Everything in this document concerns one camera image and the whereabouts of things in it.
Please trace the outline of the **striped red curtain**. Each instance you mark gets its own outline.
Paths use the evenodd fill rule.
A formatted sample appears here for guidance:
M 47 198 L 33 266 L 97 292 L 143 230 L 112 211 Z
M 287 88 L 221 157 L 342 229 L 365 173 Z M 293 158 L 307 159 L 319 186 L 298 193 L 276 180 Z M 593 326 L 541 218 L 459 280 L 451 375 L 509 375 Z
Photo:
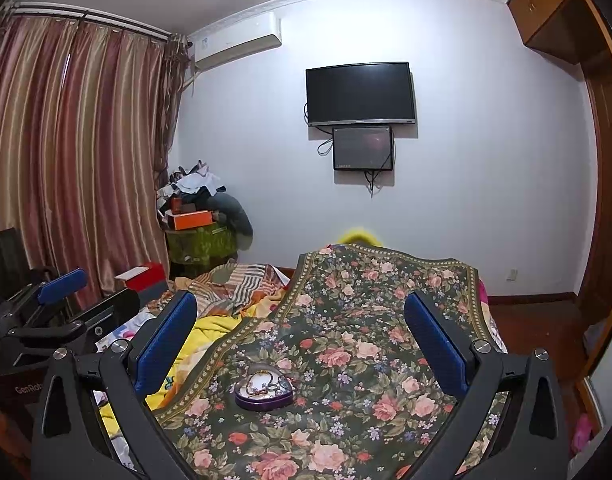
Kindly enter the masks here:
M 168 177 L 187 41 L 86 18 L 0 24 L 0 231 L 32 266 L 82 269 L 85 308 L 120 272 L 168 261 L 156 193 Z

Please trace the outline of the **wooden overhead cabinet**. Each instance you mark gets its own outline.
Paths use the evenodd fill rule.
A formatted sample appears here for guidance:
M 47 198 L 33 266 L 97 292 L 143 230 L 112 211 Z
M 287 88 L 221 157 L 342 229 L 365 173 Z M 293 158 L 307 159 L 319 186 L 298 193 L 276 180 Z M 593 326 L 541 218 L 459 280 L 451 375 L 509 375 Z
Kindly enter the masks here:
M 509 0 L 508 7 L 530 49 L 573 65 L 609 49 L 586 0 Z

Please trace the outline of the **red and white box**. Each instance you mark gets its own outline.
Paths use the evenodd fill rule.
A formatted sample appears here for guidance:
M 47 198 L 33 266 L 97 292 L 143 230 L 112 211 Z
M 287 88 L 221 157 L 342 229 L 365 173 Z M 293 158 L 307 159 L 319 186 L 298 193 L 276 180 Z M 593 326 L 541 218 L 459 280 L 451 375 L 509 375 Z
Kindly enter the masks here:
M 115 279 L 135 292 L 142 292 L 166 281 L 166 274 L 161 263 L 146 262 L 116 275 Z

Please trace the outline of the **yellow blanket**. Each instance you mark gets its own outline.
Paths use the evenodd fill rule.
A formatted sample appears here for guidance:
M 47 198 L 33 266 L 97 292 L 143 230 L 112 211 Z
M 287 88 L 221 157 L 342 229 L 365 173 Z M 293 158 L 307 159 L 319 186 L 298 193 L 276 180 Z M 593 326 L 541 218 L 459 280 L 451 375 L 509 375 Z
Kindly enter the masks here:
M 199 318 L 161 387 L 156 419 L 199 479 L 379 479 L 398 414 L 392 363 L 404 342 L 395 309 L 414 263 L 337 244 L 300 258 L 281 298 Z M 294 401 L 239 408 L 253 364 L 277 367 Z

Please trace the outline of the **large black wall television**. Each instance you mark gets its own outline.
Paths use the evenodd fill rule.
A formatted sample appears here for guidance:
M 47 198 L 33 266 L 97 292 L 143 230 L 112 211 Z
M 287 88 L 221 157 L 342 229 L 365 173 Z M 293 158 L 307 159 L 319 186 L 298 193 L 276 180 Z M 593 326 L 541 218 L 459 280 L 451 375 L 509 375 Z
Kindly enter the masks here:
M 408 62 L 335 65 L 305 70 L 308 125 L 413 124 Z

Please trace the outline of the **dark grey bag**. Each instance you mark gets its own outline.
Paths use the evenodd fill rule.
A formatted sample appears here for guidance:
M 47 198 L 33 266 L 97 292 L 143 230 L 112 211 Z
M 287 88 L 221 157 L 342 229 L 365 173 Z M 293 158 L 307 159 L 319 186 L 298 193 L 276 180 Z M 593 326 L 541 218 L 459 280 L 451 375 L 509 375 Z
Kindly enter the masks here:
M 253 227 L 240 202 L 226 192 L 217 192 L 206 201 L 211 211 L 218 211 L 226 218 L 229 228 L 236 234 L 236 244 L 240 250 L 248 250 L 253 243 Z

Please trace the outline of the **purple heart-shaped tin box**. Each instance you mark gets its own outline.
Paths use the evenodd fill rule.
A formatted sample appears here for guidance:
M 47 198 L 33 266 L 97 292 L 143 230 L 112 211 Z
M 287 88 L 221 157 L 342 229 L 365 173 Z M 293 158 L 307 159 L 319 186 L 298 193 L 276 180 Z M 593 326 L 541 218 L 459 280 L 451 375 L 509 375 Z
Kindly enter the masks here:
M 266 364 L 253 364 L 234 387 L 239 408 L 251 412 L 270 412 L 294 401 L 294 389 L 281 370 Z

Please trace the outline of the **striped patchwork quilt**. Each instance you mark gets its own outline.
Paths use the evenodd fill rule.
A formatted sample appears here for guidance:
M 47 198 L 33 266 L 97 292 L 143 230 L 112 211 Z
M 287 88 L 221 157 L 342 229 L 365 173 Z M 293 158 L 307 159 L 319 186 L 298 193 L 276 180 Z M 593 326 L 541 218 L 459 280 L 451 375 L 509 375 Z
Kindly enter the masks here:
M 196 278 L 167 281 L 162 296 L 149 301 L 146 310 L 163 311 L 175 292 L 188 292 L 196 303 L 196 317 L 236 316 L 266 297 L 283 296 L 289 277 L 275 266 L 263 263 L 236 263 L 229 260 Z

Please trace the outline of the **white wall air conditioner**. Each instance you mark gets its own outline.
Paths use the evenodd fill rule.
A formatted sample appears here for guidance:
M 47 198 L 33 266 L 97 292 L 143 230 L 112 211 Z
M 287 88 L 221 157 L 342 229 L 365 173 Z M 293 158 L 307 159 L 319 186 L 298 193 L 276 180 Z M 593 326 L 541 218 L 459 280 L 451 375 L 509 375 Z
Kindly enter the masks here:
M 199 30 L 193 36 L 195 73 L 282 46 L 281 20 L 266 12 Z

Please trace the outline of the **small black wall monitor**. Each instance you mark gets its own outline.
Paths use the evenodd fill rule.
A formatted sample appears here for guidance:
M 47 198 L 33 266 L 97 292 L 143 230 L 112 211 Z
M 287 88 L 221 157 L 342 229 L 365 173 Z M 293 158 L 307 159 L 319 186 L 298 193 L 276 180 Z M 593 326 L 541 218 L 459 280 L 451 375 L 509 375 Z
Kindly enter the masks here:
M 336 171 L 392 171 L 394 138 L 387 126 L 334 128 L 333 168 Z

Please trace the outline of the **floral green bedspread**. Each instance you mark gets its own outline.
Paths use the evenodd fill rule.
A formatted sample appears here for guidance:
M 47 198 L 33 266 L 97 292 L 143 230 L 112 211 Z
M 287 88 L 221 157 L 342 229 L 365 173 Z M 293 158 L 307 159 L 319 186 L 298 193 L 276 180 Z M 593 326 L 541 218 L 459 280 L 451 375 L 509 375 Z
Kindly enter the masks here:
M 156 413 L 201 479 L 401 479 L 457 403 L 408 330 L 422 292 L 490 338 L 477 270 L 385 248 L 300 257 L 278 307 L 216 341 Z

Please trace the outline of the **brown wooden door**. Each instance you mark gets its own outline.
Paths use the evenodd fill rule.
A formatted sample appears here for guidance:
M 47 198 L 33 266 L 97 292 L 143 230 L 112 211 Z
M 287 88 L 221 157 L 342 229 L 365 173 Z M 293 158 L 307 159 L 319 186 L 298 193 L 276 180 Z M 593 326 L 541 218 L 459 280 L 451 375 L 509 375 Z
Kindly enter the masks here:
M 612 335 L 612 55 L 583 64 L 597 144 L 598 188 L 591 250 L 579 294 L 584 320 L 601 328 L 589 341 L 589 357 L 601 356 Z

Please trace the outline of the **orange shoe box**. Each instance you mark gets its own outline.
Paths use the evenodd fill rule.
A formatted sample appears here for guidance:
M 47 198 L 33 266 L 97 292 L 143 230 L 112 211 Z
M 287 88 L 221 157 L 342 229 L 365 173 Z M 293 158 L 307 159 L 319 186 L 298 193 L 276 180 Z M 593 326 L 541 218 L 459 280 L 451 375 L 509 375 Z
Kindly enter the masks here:
M 208 210 L 185 212 L 184 214 L 174 214 L 168 210 L 165 218 L 168 228 L 174 231 L 193 230 L 214 223 L 213 214 Z

